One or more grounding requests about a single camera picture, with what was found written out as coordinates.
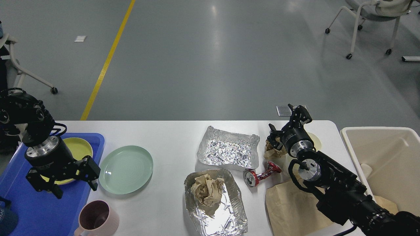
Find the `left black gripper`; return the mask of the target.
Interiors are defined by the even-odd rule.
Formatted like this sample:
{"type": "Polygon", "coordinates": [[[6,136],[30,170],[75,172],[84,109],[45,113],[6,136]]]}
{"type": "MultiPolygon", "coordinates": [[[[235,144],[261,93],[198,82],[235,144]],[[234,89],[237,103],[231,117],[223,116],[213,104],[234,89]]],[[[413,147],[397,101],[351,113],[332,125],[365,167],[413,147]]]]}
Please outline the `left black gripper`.
{"type": "Polygon", "coordinates": [[[25,159],[31,164],[26,175],[27,181],[38,192],[48,191],[61,199],[63,191],[54,183],[54,180],[45,181],[41,173],[52,174],[69,167],[72,163],[72,178],[82,180],[89,184],[93,191],[98,188],[97,180],[100,175],[100,167],[91,156],[84,156],[76,160],[63,139],[59,136],[50,136],[46,141],[34,147],[28,147],[25,159]]]}

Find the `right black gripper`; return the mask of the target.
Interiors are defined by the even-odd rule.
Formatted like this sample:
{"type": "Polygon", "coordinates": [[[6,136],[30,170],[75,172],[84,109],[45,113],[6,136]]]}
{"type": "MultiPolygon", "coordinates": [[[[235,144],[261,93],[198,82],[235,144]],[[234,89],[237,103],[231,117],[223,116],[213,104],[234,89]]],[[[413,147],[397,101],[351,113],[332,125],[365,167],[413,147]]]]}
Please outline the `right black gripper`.
{"type": "Polygon", "coordinates": [[[288,104],[288,107],[291,116],[287,128],[277,130],[273,124],[268,124],[270,133],[267,140],[273,149],[278,151],[299,153],[304,150],[312,150],[312,139],[303,128],[305,124],[312,122],[312,117],[304,106],[288,104]]]}

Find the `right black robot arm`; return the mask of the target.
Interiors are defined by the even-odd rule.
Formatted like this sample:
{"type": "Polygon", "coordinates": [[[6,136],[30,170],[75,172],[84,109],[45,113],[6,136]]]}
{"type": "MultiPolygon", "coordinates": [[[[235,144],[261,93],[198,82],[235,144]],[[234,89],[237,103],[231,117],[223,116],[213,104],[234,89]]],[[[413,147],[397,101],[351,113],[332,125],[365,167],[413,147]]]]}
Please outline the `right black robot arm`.
{"type": "Polygon", "coordinates": [[[366,195],[366,186],[357,175],[316,150],[304,125],[312,122],[304,106],[288,104],[290,119],[282,129],[269,124],[267,140],[271,146],[285,151],[292,157],[288,174],[294,185],[317,199],[317,209],[336,224],[351,221],[353,227],[340,233],[341,236],[357,227],[366,236],[418,236],[419,217],[407,211],[392,214],[378,205],[371,195],[366,195]]]}

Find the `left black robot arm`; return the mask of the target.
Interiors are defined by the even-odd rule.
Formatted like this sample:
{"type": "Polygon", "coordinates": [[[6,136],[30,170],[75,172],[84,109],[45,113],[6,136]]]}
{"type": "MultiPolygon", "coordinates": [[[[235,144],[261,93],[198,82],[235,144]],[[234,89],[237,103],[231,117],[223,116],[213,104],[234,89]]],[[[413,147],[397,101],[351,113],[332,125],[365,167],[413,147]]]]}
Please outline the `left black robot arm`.
{"type": "Polygon", "coordinates": [[[1,92],[1,130],[18,136],[27,147],[24,157],[31,164],[27,181],[38,192],[48,191],[58,199],[63,196],[57,181],[81,180],[93,191],[98,189],[100,167],[91,155],[81,160],[62,139],[67,126],[56,122],[42,100],[14,87],[1,92]]]}

